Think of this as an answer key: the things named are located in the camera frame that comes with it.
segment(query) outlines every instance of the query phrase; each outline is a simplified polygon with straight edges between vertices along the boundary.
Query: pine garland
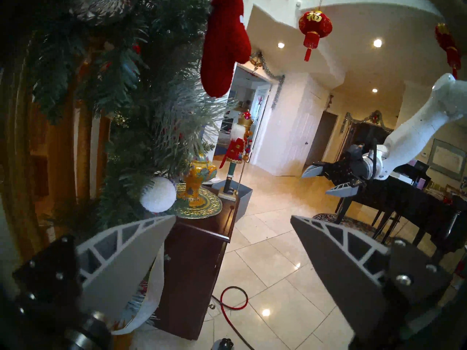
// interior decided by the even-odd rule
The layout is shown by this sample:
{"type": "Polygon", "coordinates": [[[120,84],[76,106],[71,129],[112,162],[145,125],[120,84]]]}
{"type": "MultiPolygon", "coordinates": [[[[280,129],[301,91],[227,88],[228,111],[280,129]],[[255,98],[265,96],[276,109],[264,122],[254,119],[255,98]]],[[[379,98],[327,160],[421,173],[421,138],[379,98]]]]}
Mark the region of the pine garland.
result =
{"type": "Polygon", "coordinates": [[[42,112],[58,122],[72,76],[91,58],[75,97],[96,116],[113,115],[105,184],[97,209],[90,206],[96,228],[143,219],[139,199],[150,178],[183,175],[203,150],[199,133],[215,128],[226,110],[227,102],[209,97],[199,79],[210,2],[139,0],[122,20],[102,27],[67,13],[54,24],[40,22],[31,85],[42,112]]]}

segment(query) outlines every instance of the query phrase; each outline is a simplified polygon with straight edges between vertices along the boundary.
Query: gray box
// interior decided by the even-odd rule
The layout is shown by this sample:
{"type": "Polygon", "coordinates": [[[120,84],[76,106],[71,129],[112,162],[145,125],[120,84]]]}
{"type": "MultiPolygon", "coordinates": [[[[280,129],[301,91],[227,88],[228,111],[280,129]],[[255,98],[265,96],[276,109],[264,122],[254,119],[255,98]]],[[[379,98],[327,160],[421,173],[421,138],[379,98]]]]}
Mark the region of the gray box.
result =
{"type": "MultiPolygon", "coordinates": [[[[213,188],[220,190],[224,185],[225,181],[221,181],[219,183],[214,184],[213,188]]],[[[240,188],[238,187],[239,184],[237,182],[230,182],[230,188],[238,190],[238,197],[240,199],[240,202],[238,203],[237,217],[235,218],[235,222],[242,218],[245,212],[247,211],[248,202],[250,202],[251,194],[253,193],[253,190],[251,188],[248,188],[243,184],[240,184],[240,188]]]]}

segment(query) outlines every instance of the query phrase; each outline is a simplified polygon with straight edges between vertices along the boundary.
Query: gold chinese character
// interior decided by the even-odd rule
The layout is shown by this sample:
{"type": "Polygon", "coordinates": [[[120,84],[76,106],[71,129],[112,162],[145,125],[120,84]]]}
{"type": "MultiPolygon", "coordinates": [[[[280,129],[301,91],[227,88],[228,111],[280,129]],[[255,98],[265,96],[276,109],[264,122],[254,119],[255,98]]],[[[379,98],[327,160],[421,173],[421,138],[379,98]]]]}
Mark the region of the gold chinese character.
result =
{"type": "Polygon", "coordinates": [[[310,11],[307,15],[306,18],[308,21],[316,21],[320,22],[322,17],[321,17],[321,12],[320,11],[310,11]]]}

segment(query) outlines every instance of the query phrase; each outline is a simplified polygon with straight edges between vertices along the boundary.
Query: yellow cloisonne vase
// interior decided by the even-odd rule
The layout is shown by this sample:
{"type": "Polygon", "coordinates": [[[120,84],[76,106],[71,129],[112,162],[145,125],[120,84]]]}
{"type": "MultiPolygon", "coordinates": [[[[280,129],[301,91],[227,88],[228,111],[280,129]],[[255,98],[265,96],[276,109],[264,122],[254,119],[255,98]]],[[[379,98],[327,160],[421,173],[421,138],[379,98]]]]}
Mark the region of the yellow cloisonne vase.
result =
{"type": "Polygon", "coordinates": [[[206,203],[203,197],[199,196],[199,188],[203,182],[211,180],[217,174],[217,167],[213,165],[204,154],[200,154],[192,161],[190,171],[184,177],[186,190],[177,193],[177,198],[188,200],[190,207],[199,207],[206,203]]]}

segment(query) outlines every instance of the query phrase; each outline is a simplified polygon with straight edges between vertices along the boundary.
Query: beige tile floor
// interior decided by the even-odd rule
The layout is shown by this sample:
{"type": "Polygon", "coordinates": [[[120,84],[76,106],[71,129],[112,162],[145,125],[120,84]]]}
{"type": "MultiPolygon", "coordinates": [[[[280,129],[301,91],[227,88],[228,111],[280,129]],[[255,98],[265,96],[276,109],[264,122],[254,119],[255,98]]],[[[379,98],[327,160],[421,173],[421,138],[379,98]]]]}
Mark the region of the beige tile floor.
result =
{"type": "MultiPolygon", "coordinates": [[[[224,178],[227,167],[218,176],[224,178]]],[[[237,168],[236,180],[240,171],[241,167],[237,168]]],[[[333,213],[339,200],[325,194],[332,183],[323,177],[275,177],[249,164],[242,183],[253,193],[245,216],[235,225],[213,294],[219,298],[228,286],[239,286],[247,292],[247,307],[227,311],[227,315],[256,350],[347,349],[353,331],[313,270],[290,225],[292,214],[311,217],[333,213]]],[[[347,212],[366,223],[371,223],[375,214],[357,203],[352,203],[347,212]]],[[[411,241],[417,228],[402,220],[393,231],[397,232],[411,241]]],[[[435,250],[428,235],[419,248],[429,255],[435,250]]],[[[229,290],[224,302],[243,304],[244,296],[229,290]]],[[[248,350],[225,321],[219,306],[208,310],[197,341],[149,328],[135,333],[132,349],[209,350],[214,340],[229,337],[235,350],[248,350]]]]}

